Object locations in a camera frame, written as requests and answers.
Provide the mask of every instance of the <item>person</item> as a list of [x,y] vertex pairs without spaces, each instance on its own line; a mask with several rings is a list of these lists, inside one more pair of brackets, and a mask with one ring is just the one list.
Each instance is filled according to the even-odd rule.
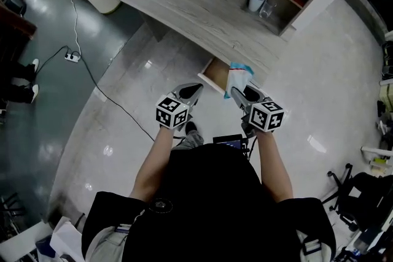
[[33,82],[36,78],[39,60],[34,59],[33,62],[24,66],[16,61],[11,61],[1,66],[2,79],[0,84],[0,98],[3,102],[24,102],[31,104],[36,99],[39,86],[38,84],[31,86],[17,86],[10,83],[12,78],[25,79]]
[[262,183],[241,150],[203,145],[193,122],[185,132],[172,148],[174,130],[160,128],[128,198],[96,194],[82,233],[86,262],[334,257],[320,200],[294,199],[271,132],[256,130]]

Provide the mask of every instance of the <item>white cable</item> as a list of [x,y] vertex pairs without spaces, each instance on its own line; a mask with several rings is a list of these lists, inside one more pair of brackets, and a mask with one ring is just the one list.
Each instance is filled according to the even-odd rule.
[[76,15],[76,17],[75,17],[75,25],[74,25],[75,42],[76,42],[76,44],[78,45],[78,48],[79,48],[79,55],[82,56],[82,52],[80,51],[80,46],[79,46],[79,43],[78,43],[78,33],[76,32],[76,23],[78,22],[78,13],[76,12],[76,8],[75,8],[75,4],[74,4],[73,0],[71,0],[71,4],[74,7],[74,11],[75,11],[75,15]]

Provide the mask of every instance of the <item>white sneaker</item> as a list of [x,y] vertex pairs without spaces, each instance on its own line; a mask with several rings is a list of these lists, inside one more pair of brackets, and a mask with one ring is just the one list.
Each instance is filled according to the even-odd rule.
[[33,99],[31,100],[31,102],[34,102],[34,100],[36,99],[38,92],[39,92],[38,84],[33,85],[33,87],[31,89],[34,92]]
[[34,73],[36,73],[37,69],[38,69],[38,65],[39,65],[39,60],[38,59],[34,59],[32,64],[34,65]]

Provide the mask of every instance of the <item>black sleeve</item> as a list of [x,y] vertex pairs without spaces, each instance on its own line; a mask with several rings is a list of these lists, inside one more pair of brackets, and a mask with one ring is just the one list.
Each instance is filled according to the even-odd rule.
[[141,200],[126,198],[110,192],[98,192],[91,206],[82,233],[82,254],[85,258],[88,246],[104,228],[119,224],[132,224],[147,204]]
[[[316,198],[288,199],[277,204],[281,226],[288,230],[291,237],[299,230],[311,237],[318,238],[332,249],[332,256],[336,252],[336,239],[324,206]],[[293,244],[297,252],[300,241]]]

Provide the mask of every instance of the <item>open drawer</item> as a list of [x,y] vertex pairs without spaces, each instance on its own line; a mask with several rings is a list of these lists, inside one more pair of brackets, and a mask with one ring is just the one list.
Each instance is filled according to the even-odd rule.
[[228,74],[229,65],[213,57],[202,72],[198,74],[198,77],[224,95],[227,87]]

